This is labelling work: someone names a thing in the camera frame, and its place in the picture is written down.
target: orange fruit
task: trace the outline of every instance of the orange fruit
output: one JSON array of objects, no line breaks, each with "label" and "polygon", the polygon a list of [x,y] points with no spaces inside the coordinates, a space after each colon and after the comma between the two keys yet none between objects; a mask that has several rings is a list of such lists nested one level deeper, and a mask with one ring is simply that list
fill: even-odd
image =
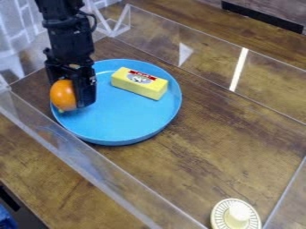
[{"label": "orange fruit", "polygon": [[51,102],[62,111],[77,109],[77,98],[71,80],[58,80],[51,86]]}]

